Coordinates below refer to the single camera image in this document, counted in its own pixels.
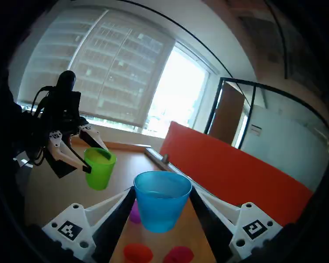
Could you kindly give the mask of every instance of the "window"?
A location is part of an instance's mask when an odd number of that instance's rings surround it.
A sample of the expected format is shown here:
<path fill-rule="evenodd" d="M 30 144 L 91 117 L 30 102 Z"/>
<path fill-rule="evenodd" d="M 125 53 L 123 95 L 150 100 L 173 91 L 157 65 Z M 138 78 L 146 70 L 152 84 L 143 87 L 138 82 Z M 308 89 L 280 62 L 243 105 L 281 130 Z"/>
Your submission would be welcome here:
<path fill-rule="evenodd" d="M 164 138 L 171 121 L 193 126 L 209 77 L 177 45 L 120 11 L 65 11 L 33 51 L 18 100 L 28 107 L 40 87 L 70 69 L 82 94 L 80 114 L 90 123 Z"/>
<path fill-rule="evenodd" d="M 171 121 L 192 128 L 208 76 L 207 70 L 174 47 L 152 100 L 145 133 L 164 138 Z"/>

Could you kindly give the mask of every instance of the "small sign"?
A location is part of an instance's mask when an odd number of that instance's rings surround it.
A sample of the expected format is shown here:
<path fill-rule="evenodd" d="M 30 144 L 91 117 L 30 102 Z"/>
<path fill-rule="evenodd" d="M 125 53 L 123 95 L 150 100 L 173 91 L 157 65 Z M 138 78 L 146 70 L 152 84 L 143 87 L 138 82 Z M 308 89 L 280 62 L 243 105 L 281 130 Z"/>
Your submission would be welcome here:
<path fill-rule="evenodd" d="M 250 133 L 255 134 L 256 136 L 260 136 L 262 132 L 262 128 L 256 125 L 251 124 Z"/>
<path fill-rule="evenodd" d="M 82 228 L 67 220 L 57 231 L 73 241 L 82 231 Z"/>

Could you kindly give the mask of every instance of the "blue cup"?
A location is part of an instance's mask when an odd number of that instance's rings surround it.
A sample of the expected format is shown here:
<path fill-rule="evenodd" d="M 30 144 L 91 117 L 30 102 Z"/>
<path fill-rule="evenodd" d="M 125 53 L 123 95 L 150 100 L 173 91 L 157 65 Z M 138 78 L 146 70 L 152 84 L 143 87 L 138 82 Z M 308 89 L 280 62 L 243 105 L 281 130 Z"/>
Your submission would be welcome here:
<path fill-rule="evenodd" d="M 187 178 L 167 171 L 139 174 L 134 186 L 141 222 L 155 233 L 174 227 L 192 189 Z"/>

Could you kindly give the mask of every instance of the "green cup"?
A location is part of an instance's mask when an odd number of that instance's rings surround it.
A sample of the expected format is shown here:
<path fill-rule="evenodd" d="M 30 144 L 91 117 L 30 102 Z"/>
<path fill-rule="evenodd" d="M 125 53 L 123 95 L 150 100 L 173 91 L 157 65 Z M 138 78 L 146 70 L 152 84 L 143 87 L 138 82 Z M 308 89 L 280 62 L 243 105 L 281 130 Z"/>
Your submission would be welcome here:
<path fill-rule="evenodd" d="M 84 151 L 84 160 L 91 166 L 91 173 L 86 173 L 89 187 L 104 190 L 110 180 L 117 157 L 102 148 L 88 148 Z"/>

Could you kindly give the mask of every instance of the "red cup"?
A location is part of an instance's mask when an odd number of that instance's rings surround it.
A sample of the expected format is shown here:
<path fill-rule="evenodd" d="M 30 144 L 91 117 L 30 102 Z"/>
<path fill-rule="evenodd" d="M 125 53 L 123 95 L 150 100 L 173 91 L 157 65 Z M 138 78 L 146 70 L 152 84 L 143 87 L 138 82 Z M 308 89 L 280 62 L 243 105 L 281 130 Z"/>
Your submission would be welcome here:
<path fill-rule="evenodd" d="M 125 263 L 149 263 L 153 254 L 150 248 L 142 244 L 129 244 L 124 250 Z"/>
<path fill-rule="evenodd" d="M 193 258 L 194 253 L 190 248 L 177 246 L 164 257 L 163 263 L 189 263 Z"/>

